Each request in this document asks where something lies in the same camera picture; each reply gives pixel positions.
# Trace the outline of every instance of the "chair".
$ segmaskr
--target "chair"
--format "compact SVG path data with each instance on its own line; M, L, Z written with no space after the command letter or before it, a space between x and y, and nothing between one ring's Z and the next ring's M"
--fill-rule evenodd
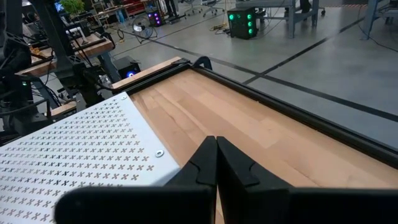
M195 1L195 0L185 0L185 1L184 1L184 2L186 2L188 5L191 5L191 7L190 7L189 9L187 9L187 10L184 12L184 14L185 14L186 16L191 16L190 12L192 12L192 14L194 14L195 12L201 13L201 12L203 11L202 8L193 6L193 2L194 2L194 1Z
M210 0L210 1L202 1L202 5L203 6L208 6L209 8L206 9L203 13L203 17L206 16L207 12L211 11L212 15L217 15L217 9L222 10L223 12L225 12L225 9L223 9L222 7L214 7L216 4L218 4L221 0Z

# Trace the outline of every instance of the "screw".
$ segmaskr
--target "screw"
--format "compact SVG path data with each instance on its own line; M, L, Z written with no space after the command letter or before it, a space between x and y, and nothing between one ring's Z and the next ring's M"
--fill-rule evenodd
M158 150L158 151L156 151L156 157L162 157L163 156L163 154L164 154L164 151L163 150Z

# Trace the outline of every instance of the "electronic device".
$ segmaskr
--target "electronic device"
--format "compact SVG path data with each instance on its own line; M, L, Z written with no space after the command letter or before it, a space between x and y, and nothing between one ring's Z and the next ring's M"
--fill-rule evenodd
M236 7L227 13L231 37L248 40L257 36L256 12L253 7Z
M125 56L113 62L114 66L119 72L121 78L129 78L141 72L139 63L132 59L130 56Z
M159 10L147 12L149 22L152 26L158 27L163 25L164 21L162 16L160 15Z

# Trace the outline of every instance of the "gray floor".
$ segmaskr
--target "gray floor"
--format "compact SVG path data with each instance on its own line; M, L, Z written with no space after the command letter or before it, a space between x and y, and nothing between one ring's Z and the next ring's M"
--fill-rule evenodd
M398 115L398 98L395 97L398 94L397 54L371 40L360 40L361 31L357 25L347 29L363 16L361 13L358 17L358 10L358 7L327 8L326 16L319 18L316 28L311 27L310 21L297 24L294 39L287 37L285 21L271 21L265 30L260 27L262 31L254 40L215 35L209 28L226 22L226 16L212 17L208 14L203 18L197 14L176 24L159 27L155 42L140 44L134 37L126 35L125 42L118 43L111 55L115 59L130 55L141 62L142 69L174 56L194 61L198 56L206 55L213 59L213 70L222 75L398 148L395 137L398 124L395 121L269 80L269 77L278 78L306 90ZM283 12L284 9L272 9L271 14ZM372 37L381 44L398 49L395 41L398 39L397 31L396 25L385 26L380 19L375 22ZM321 44L308 52L275 67L319 41ZM53 80L49 85L60 84Z

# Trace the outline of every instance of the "perforated metal sheet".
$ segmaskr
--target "perforated metal sheet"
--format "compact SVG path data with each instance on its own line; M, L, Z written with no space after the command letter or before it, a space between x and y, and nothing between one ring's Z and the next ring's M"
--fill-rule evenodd
M57 200L71 189L163 185L178 170L121 93L0 148L0 224L53 223Z

